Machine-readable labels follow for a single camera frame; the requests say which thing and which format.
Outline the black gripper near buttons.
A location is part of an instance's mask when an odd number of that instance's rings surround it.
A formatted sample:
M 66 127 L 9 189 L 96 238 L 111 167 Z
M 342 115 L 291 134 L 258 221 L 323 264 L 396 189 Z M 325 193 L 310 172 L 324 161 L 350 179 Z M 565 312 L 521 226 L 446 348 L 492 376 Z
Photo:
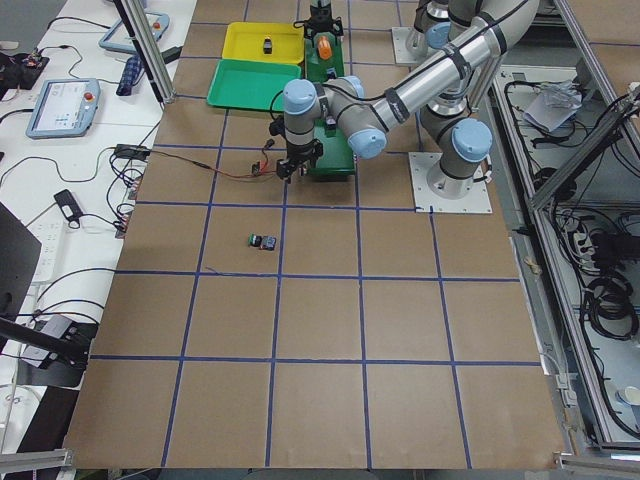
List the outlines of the black gripper near buttons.
M 323 144 L 319 140 L 312 140 L 304 145 L 287 141 L 286 147 L 286 157 L 278 160 L 276 164 L 277 176 L 283 178 L 286 183 L 292 181 L 292 176 L 298 169 L 301 177 L 306 176 L 308 174 L 306 164 L 309 163 L 314 167 L 323 155 Z

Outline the silver robot arm near trays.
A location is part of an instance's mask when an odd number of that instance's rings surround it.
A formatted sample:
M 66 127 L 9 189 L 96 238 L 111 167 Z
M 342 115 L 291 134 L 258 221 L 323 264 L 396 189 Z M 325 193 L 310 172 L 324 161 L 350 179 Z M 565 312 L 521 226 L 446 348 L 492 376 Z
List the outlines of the silver robot arm near trays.
M 448 8 L 448 0 L 420 0 L 406 46 L 416 53 L 444 46 L 451 27 Z

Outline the black gripper near trays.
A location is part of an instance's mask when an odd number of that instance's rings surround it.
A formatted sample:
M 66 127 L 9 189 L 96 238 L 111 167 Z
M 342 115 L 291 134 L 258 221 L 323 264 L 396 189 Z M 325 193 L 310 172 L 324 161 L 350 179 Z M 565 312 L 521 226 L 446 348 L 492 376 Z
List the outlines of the black gripper near trays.
M 309 11 L 308 19 L 293 22 L 295 28 L 304 30 L 305 38 L 314 38 L 320 33 L 330 33 L 336 37 L 344 35 L 342 19 L 333 15 L 331 0 L 310 0 Z

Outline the silver robot arm near conveyor start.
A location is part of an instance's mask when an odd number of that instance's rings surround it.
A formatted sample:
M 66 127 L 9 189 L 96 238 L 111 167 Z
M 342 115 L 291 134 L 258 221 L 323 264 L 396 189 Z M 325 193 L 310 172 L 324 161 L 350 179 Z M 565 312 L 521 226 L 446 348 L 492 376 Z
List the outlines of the silver robot arm near conveyor start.
M 286 140 L 286 157 L 276 174 L 288 181 L 304 164 L 317 160 L 323 146 L 315 137 L 315 122 L 331 117 L 353 153 L 361 159 L 379 155 L 386 133 L 406 122 L 437 95 L 463 83 L 472 72 L 508 51 L 526 33 L 535 18 L 537 1 L 451 1 L 448 18 L 450 40 L 398 84 L 371 98 L 357 92 L 353 77 L 324 84 L 306 79 L 288 82 L 283 89 L 284 114 L 280 125 Z

